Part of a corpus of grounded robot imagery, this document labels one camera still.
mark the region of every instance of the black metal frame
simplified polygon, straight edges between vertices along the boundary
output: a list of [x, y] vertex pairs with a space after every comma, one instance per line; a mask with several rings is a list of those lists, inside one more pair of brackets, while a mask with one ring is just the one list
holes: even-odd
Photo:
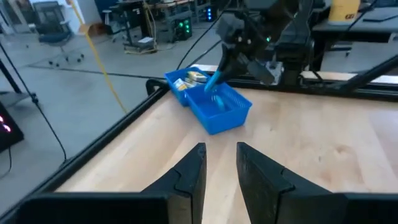
[[[319, 80], [306, 78], [307, 86], [319, 86]], [[346, 82], [337, 82], [333, 80], [324, 80], [326, 85], [340, 85]], [[229, 85], [235, 88], [248, 88], [255, 90], [281, 91], [287, 93], [303, 93], [309, 95], [323, 95], [323, 96], [338, 96], [347, 98], [361, 98], [367, 100], [383, 100], [383, 101], [398, 101], [398, 85], [395, 84], [380, 84], [353, 82], [356, 85], [363, 86], [353, 91], [342, 91], [339, 89], [327, 88], [319, 91], [316, 88], [303, 86], [265, 86], [260, 81], [255, 80], [250, 76], [241, 76], [239, 79], [230, 80]], [[129, 114], [120, 119], [114, 126], [109, 128], [104, 134], [94, 140], [88, 147], [82, 150], [75, 157], [69, 159], [64, 163], [58, 171], [43, 181], [31, 193], [29, 193], [22, 201], [26, 200], [32, 195], [39, 193], [53, 192], [59, 188], [66, 180], [68, 180], [76, 171], [82, 168], [90, 159], [92, 159], [102, 148], [108, 145], [116, 136], [124, 131], [131, 123], [147, 111], [153, 104], [161, 99], [169, 90], [169, 86], [160, 80], [148, 80], [146, 83], [148, 98], [139, 104]], [[16, 210], [21, 202], [11, 207], [6, 213], [0, 217], [0, 223], [5, 221], [13, 221]]]

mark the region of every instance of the desk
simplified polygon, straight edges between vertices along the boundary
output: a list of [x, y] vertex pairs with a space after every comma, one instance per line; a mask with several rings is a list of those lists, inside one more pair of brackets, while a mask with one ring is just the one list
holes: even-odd
[[[125, 16], [124, 12], [127, 12], [127, 18], [125, 21], [125, 27], [129, 27], [127, 23], [130, 23], [130, 26], [135, 24], [135, 21], [132, 21], [133, 10], [138, 9], [139, 13], [137, 13], [137, 18], [139, 19], [139, 24], [141, 28], [142, 38], [150, 37], [150, 32], [147, 24], [147, 19], [144, 12], [144, 7], [142, 5], [142, 0], [128, 0], [123, 2], [118, 2], [117, 5], [121, 10], [121, 16]], [[127, 40], [129, 41], [129, 46], [132, 46], [132, 39], [129, 33], [129, 28], [126, 28]]]
[[333, 192], [398, 192], [397, 104], [237, 90], [253, 102], [246, 124], [215, 136], [171, 92], [157, 90], [36, 192], [141, 191], [205, 142], [203, 223], [249, 223], [238, 141]]
[[175, 21], [192, 18], [190, 3], [194, 0], [177, 0], [170, 3], [151, 4], [149, 9], [161, 9], [164, 12], [169, 42], [174, 42]]
[[[364, 17], [376, 16], [378, 14], [398, 14], [398, 7], [376, 8], [366, 13]], [[315, 41], [314, 55], [317, 56], [325, 50], [328, 41], [334, 41], [340, 37], [342, 32], [347, 30], [348, 26], [334, 26], [328, 23], [328, 20], [322, 21], [312, 29]], [[398, 32], [398, 18], [390, 19], [384, 22], [357, 22], [342, 40], [357, 42], [377, 42], [388, 43], [392, 33]], [[313, 68], [316, 71], [321, 69], [323, 56], [314, 61]]]

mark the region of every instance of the yellow container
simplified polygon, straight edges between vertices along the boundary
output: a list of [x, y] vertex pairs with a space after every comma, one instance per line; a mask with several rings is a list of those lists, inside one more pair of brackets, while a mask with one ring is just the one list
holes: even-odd
[[361, 0], [333, 0], [330, 7], [329, 24], [347, 25], [355, 21]]

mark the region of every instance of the blue bin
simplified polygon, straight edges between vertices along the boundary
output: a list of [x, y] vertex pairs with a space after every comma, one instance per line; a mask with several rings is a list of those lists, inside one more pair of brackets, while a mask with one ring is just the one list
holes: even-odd
[[196, 67], [190, 67], [190, 68], [186, 68], [186, 69], [181, 69], [181, 70], [177, 70], [174, 72], [169, 72], [166, 73], [164, 76], [167, 80], [167, 83], [170, 86], [171, 91], [174, 93], [175, 97], [177, 97], [178, 101], [181, 103], [182, 106], [188, 106], [188, 101], [187, 98], [185, 96], [185, 91], [179, 91], [175, 85], [174, 82], [177, 81], [179, 78], [181, 78], [182, 80], [184, 80], [185, 77], [187, 77], [187, 72], [200, 72], [204, 75], [206, 75], [208, 78], [210, 77], [208, 74], [206, 74], [204, 71], [200, 70], [199, 68]]
[[[203, 85], [186, 90], [186, 94], [193, 113], [209, 134], [242, 126], [252, 106], [250, 101], [225, 83], [217, 86], [213, 93], [205, 93]], [[223, 100], [224, 109], [219, 107], [214, 95]]]

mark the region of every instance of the office chair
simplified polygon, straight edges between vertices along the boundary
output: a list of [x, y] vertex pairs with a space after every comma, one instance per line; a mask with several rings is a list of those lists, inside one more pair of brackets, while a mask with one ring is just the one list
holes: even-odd
[[63, 17], [61, 6], [57, 1], [33, 3], [37, 15], [35, 23], [36, 32], [39, 34], [39, 42], [49, 46], [59, 47], [61, 54], [54, 60], [49, 60], [51, 66], [60, 66], [60, 61], [71, 62], [72, 56], [78, 55], [76, 61], [80, 63], [84, 55], [80, 52], [66, 52], [64, 46], [72, 40], [74, 33], [69, 28], [69, 21]]

